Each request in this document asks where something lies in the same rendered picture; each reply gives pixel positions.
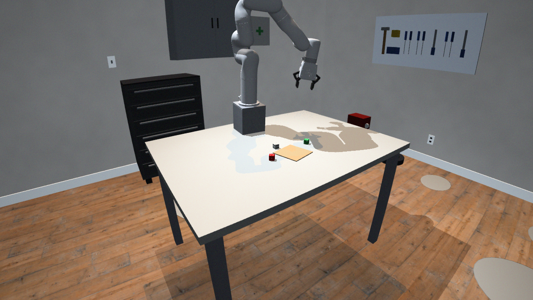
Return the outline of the tan flat mat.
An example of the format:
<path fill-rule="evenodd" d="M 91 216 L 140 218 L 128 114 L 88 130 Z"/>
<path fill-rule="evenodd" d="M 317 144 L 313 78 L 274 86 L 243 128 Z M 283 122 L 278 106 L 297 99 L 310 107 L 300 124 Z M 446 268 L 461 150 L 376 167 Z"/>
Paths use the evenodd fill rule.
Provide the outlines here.
<path fill-rule="evenodd" d="M 305 156 L 311 154 L 312 152 L 313 151 L 309 151 L 294 145 L 288 145 L 282 149 L 279 149 L 278 151 L 273 152 L 273 154 L 297 162 L 300 159 L 303 159 Z"/>

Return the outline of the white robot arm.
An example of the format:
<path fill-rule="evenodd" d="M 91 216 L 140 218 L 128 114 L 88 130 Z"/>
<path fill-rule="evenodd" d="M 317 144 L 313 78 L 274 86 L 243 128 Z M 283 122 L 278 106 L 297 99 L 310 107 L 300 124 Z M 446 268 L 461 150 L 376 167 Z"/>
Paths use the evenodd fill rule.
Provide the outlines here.
<path fill-rule="evenodd" d="M 321 44 L 320 40 L 305 36 L 282 5 L 282 0 L 240 0 L 235 8 L 237 30 L 232 34 L 232 48 L 235 61 L 242 65 L 239 105 L 246 107 L 259 105 L 257 101 L 259 56 L 254 50 L 248 49 L 254 43 L 252 10 L 268 12 L 278 27 L 293 41 L 295 48 L 305 51 L 305 56 L 301 58 L 305 62 L 316 63 Z"/>

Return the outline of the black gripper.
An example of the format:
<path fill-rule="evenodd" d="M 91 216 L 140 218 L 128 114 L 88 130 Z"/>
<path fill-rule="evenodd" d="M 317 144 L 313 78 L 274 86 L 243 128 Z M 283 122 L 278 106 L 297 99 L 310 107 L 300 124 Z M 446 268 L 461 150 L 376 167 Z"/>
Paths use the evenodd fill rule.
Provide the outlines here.
<path fill-rule="evenodd" d="M 298 78 L 296 77 L 297 74 Z M 311 90 L 313 90 L 314 84 L 321 78 L 317 75 L 317 63 L 308 63 L 305 61 L 302 61 L 299 71 L 293 73 L 293 76 L 296 79 L 296 88 L 299 86 L 299 80 L 312 80 Z"/>

